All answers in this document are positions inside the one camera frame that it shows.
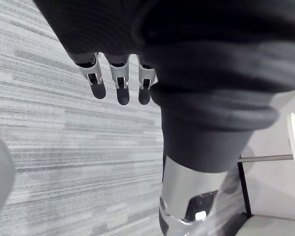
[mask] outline black fabric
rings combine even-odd
[[[69,52],[67,52],[67,53],[68,53],[69,57],[77,65],[81,66],[84,64],[85,66],[82,66],[84,68],[90,68],[93,65],[95,65],[95,63],[96,63],[94,52],[88,52],[88,53],[83,53],[83,54],[73,54],[73,53],[69,53]]]
[[[35,0],[68,52],[136,53],[156,69],[164,153],[202,172],[234,166],[295,89],[295,0]]]
[[[109,54],[105,54],[105,57],[110,65],[119,67],[127,64],[129,55],[121,55],[121,56],[113,56]]]

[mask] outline metal rod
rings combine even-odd
[[[278,155],[278,156],[259,156],[240,158],[238,162],[257,162],[257,161],[284,161],[293,160],[293,155]]]

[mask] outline floor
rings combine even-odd
[[[0,236],[160,236],[163,140],[160,110],[117,102],[101,55],[107,96],[86,80],[30,0],[0,0],[0,137],[17,175],[0,214]],[[244,202],[229,173],[198,236],[231,236]]]

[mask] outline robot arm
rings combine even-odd
[[[164,136],[160,225],[164,235],[188,235],[253,131],[277,119],[272,97],[295,89],[295,0],[34,1],[71,54],[138,54],[140,65],[155,69],[150,92]],[[110,65],[116,88],[125,89],[127,74]],[[93,86],[100,80],[85,77]]]

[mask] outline black frame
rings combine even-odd
[[[248,190],[247,190],[245,172],[244,172],[242,162],[238,162],[237,166],[238,166],[239,178],[240,178],[240,183],[241,183],[241,188],[242,188],[242,194],[243,194],[244,202],[245,202],[246,216],[249,219],[253,215],[251,213],[251,207],[250,207],[249,195],[248,195]]]

